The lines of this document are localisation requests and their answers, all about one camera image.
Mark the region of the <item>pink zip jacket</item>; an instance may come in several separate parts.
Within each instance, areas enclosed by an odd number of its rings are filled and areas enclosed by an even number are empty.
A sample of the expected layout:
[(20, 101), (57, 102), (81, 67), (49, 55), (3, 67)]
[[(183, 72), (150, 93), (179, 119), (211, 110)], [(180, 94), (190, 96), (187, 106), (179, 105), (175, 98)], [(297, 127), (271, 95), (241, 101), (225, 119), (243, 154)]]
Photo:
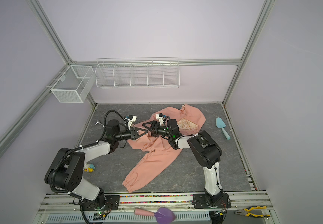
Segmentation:
[[(198, 108), (184, 104), (181, 109), (166, 107), (155, 112), (146, 122), (156, 120), (158, 113), (175, 119), (183, 135), (197, 134), (206, 121), (204, 114)], [(127, 142), (132, 149), (140, 149), (146, 152), (122, 183), (129, 193), (149, 184), (182, 152), (181, 149), (173, 149), (166, 139), (154, 138), (149, 133), (135, 141), (128, 140)]]

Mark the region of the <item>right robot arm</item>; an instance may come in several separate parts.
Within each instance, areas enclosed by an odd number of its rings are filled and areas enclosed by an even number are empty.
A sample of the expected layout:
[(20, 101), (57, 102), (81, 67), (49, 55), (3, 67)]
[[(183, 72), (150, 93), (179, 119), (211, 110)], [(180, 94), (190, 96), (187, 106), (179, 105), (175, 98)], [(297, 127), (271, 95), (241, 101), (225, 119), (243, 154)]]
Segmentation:
[(174, 150), (191, 149), (197, 162), (202, 166), (205, 187), (204, 193), (193, 195), (192, 204), (196, 209), (231, 208), (230, 197), (223, 190), (219, 175), (222, 150), (206, 131), (183, 135), (179, 131), (177, 121), (170, 118), (163, 124), (158, 121), (150, 121), (142, 125), (152, 137), (166, 139)]

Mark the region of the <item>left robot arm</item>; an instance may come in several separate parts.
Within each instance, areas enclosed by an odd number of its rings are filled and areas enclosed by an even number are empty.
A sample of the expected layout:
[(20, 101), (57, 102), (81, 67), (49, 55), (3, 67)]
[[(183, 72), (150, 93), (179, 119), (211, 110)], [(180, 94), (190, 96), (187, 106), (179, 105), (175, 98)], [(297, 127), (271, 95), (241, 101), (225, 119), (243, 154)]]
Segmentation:
[(103, 190), (83, 178), (85, 165), (114, 152), (121, 141), (134, 141), (147, 134), (147, 129), (134, 126), (135, 120), (134, 115), (125, 117), (109, 110), (104, 116), (100, 139), (74, 149), (60, 149), (45, 175), (45, 183), (57, 194), (68, 194), (81, 200), (103, 200)]

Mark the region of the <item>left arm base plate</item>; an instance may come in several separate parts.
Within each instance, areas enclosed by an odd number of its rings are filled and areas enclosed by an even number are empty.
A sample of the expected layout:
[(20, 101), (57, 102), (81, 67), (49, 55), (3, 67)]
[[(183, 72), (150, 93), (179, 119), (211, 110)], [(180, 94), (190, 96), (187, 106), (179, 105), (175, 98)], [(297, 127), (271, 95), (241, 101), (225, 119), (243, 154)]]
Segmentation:
[(102, 195), (95, 200), (84, 199), (82, 208), (84, 211), (115, 211), (118, 209), (120, 195)]

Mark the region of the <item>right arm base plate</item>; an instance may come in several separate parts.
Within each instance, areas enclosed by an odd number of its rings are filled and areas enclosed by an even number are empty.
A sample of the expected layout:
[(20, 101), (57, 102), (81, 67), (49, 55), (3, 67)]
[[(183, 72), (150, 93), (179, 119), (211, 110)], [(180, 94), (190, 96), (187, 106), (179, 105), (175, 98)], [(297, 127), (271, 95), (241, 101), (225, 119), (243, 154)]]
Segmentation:
[(231, 208), (231, 202), (229, 195), (223, 192), (215, 196), (209, 194), (194, 194), (192, 199), (192, 205), (195, 209), (224, 209)]

